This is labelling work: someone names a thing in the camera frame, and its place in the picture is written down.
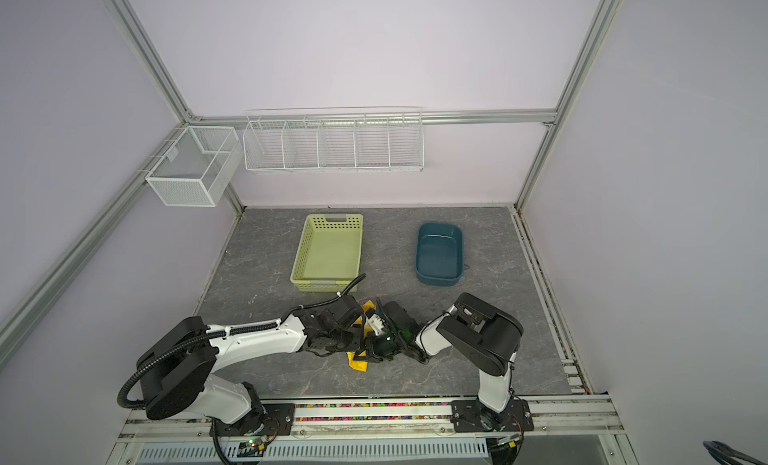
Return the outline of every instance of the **wire rack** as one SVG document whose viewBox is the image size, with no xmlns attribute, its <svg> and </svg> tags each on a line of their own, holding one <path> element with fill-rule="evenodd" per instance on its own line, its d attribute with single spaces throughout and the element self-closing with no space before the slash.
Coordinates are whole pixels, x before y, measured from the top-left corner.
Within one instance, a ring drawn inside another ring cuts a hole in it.
<svg viewBox="0 0 768 465">
<path fill-rule="evenodd" d="M 233 127 L 189 126 L 147 174 L 169 206 L 215 207 L 243 159 Z"/>
<path fill-rule="evenodd" d="M 333 116 L 246 114 L 243 146 L 251 172 L 424 168 L 420 109 Z"/>
</svg>

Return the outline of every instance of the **green plastic basket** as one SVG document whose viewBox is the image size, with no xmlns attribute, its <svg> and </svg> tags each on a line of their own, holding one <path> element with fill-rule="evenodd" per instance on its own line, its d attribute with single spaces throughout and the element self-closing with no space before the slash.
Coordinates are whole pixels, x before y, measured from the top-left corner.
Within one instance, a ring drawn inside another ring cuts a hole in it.
<svg viewBox="0 0 768 465">
<path fill-rule="evenodd" d="M 307 215 L 290 280 L 300 291 L 341 291 L 360 273 L 361 247 L 361 214 Z"/>
</svg>

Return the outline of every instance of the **dark teal container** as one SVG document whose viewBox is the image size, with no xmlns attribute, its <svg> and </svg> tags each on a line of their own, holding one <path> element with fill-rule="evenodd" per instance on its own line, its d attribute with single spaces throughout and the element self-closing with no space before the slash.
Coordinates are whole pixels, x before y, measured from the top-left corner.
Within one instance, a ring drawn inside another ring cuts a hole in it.
<svg viewBox="0 0 768 465">
<path fill-rule="evenodd" d="M 416 276 L 427 285 L 456 285 L 464 272 L 464 238 L 454 224 L 428 222 L 418 229 Z"/>
</svg>

